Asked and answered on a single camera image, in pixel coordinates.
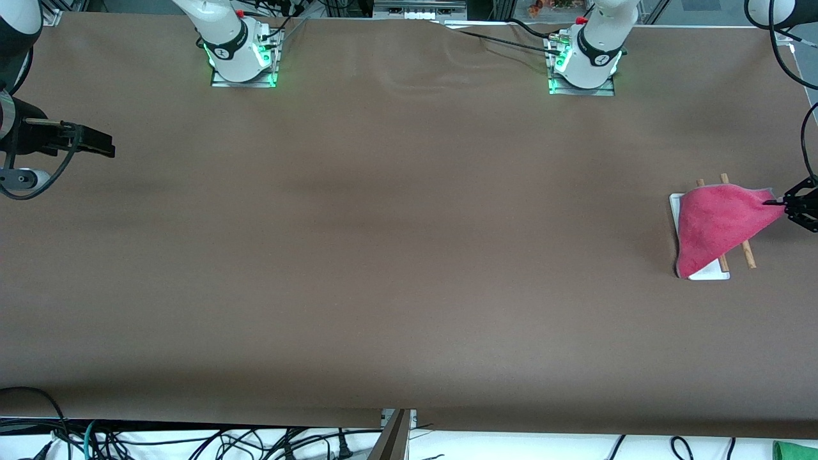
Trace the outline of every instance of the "metal frame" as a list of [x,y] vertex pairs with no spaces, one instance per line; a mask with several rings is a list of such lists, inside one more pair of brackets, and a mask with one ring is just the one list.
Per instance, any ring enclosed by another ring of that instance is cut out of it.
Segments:
[[386,416],[389,422],[366,460],[406,460],[413,412],[411,409],[394,409],[391,416]]
[[468,20],[466,0],[375,0],[373,19]]
[[64,11],[85,11],[90,0],[39,0],[43,7],[43,25],[54,27],[60,24]]

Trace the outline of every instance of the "brown table surface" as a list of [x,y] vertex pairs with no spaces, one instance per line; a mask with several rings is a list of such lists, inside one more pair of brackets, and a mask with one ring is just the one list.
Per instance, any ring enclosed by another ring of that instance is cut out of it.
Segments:
[[818,237],[672,269],[670,193],[806,177],[765,33],[635,29],[616,97],[424,21],[311,20],[268,90],[211,88],[195,39],[43,32],[18,97],[118,151],[0,201],[0,384],[70,417],[818,435]]

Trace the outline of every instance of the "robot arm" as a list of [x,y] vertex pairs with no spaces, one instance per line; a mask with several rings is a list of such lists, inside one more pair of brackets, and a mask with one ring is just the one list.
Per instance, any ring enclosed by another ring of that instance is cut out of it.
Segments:
[[191,18],[214,69],[226,80],[245,82],[271,65],[270,26],[240,18],[230,0],[173,0]]
[[[770,28],[770,0],[745,0],[744,15],[760,29]],[[775,0],[773,21],[776,29],[818,21],[818,2]]]
[[[79,124],[48,120],[39,108],[12,96],[28,74],[42,27],[38,0],[0,2],[0,151],[5,152],[0,165],[0,194],[13,200],[28,200],[45,192],[77,151],[110,158],[115,152],[109,135]],[[16,168],[18,156],[36,151],[49,156],[68,153],[53,175],[40,169]]]
[[555,70],[578,88],[597,88],[614,72],[639,17],[639,0],[597,0],[587,24],[572,25]]

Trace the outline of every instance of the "red towel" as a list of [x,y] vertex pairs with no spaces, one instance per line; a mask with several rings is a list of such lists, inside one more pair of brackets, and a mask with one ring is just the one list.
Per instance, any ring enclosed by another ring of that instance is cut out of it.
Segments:
[[783,206],[763,204],[773,199],[769,189],[748,190],[729,183],[687,192],[679,209],[679,277],[698,272],[781,217]]

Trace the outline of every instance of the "white tray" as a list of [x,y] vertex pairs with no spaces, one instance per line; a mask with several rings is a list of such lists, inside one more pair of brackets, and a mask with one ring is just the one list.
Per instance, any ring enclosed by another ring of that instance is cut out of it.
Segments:
[[[681,196],[684,193],[673,193],[670,195],[670,209],[673,212],[673,224],[676,227],[676,239],[679,239],[679,208],[681,207]],[[730,272],[722,273],[718,259],[713,260],[696,273],[687,278],[691,281],[713,281],[730,279]]]

